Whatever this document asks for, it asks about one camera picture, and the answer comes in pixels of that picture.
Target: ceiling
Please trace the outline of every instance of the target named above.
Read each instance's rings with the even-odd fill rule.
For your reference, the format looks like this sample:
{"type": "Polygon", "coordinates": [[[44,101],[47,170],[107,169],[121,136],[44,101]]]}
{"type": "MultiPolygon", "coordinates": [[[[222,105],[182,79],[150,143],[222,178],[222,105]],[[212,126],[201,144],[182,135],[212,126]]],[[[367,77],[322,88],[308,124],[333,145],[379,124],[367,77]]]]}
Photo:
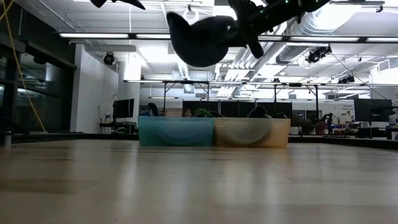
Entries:
{"type": "MultiPolygon", "coordinates": [[[[165,13],[175,11],[181,15],[187,11],[187,3],[172,4],[170,2],[145,1],[147,10],[142,11],[124,3],[105,4],[97,9],[88,0],[16,0],[22,7],[39,17],[50,26],[62,32],[142,32],[168,33],[165,13]]],[[[193,12],[185,13],[187,19],[198,16],[199,19],[211,16],[215,11],[214,1],[193,3],[193,12]]],[[[335,30],[333,35],[398,35],[398,4],[397,7],[385,7],[376,13],[377,7],[362,7],[345,24],[335,30]]],[[[171,74],[178,69],[173,55],[168,55],[170,42],[167,40],[91,40],[91,45],[135,45],[144,57],[146,66],[142,73],[146,77],[158,74],[171,74]]],[[[336,57],[327,56],[311,68],[306,68],[303,57],[298,58],[290,66],[283,69],[283,79],[306,82],[308,77],[318,78],[317,82],[327,81],[332,75],[352,68],[356,74],[367,80],[369,68],[386,57],[398,55],[398,45],[394,44],[332,44],[336,57]]],[[[233,61],[241,51],[230,48],[226,60],[233,61]]],[[[127,52],[118,52],[121,60],[127,52]]],[[[214,72],[215,66],[189,70],[209,70],[214,72]]]]}

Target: wooden floor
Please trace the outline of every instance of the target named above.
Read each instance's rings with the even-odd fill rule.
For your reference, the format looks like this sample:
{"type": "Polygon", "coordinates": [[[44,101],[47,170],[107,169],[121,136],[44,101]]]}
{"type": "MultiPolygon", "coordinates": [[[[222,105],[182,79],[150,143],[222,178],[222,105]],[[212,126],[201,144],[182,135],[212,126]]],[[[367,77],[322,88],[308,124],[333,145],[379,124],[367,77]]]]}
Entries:
{"type": "Polygon", "coordinates": [[[0,223],[398,223],[398,153],[13,145],[0,152],[0,223]]]}

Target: security camera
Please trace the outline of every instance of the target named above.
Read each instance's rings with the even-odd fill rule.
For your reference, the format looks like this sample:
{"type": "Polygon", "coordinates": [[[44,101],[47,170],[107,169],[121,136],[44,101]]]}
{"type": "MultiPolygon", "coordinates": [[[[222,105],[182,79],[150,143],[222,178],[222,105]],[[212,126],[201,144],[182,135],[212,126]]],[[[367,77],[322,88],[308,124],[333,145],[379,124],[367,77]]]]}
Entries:
{"type": "Polygon", "coordinates": [[[104,63],[105,65],[114,65],[116,63],[116,59],[114,57],[113,52],[107,52],[105,57],[104,57],[104,63]]]}

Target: white ceiling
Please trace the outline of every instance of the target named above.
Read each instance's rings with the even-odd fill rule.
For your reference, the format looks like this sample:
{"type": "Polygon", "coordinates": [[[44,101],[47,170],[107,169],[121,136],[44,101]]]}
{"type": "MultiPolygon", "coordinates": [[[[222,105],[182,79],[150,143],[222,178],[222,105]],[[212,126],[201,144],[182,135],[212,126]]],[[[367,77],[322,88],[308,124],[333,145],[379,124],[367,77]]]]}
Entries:
{"type": "MultiPolygon", "coordinates": [[[[167,33],[162,4],[147,4],[147,10],[142,11],[128,4],[105,4],[97,9],[86,0],[16,0],[22,7],[39,17],[55,29],[64,32],[155,32],[167,33]]],[[[176,11],[180,14],[186,10],[186,6],[171,6],[164,4],[165,12],[176,11]]],[[[211,6],[193,6],[199,11],[200,18],[210,16],[213,12],[211,6]]],[[[337,29],[335,35],[389,35],[398,34],[398,8],[388,8],[381,13],[375,13],[376,8],[363,9],[357,12],[346,24],[337,29]]],[[[151,40],[99,40],[91,41],[93,45],[135,45],[148,61],[143,74],[171,73],[177,68],[176,62],[159,63],[156,61],[160,55],[167,55],[169,41],[151,40]]],[[[333,53],[339,55],[348,68],[363,74],[369,73],[368,68],[375,65],[367,63],[378,55],[398,55],[398,45],[393,44],[333,44],[333,53]],[[363,56],[362,62],[357,55],[363,56]]],[[[240,48],[231,48],[229,59],[234,59],[240,48]]],[[[214,71],[214,67],[204,68],[214,71]]],[[[337,63],[334,57],[324,58],[318,65],[306,69],[299,62],[299,66],[289,66],[283,72],[293,77],[325,77],[340,73],[345,67],[337,63]]]]}

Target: person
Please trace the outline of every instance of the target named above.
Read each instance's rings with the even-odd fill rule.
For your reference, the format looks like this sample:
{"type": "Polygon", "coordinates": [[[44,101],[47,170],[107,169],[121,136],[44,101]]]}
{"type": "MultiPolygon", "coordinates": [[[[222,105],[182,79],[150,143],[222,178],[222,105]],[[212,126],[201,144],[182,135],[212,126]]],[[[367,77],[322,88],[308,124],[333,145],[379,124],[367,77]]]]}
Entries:
{"type": "Polygon", "coordinates": [[[182,115],[183,117],[192,117],[192,111],[190,109],[187,109],[184,111],[184,114],[182,115]]]}

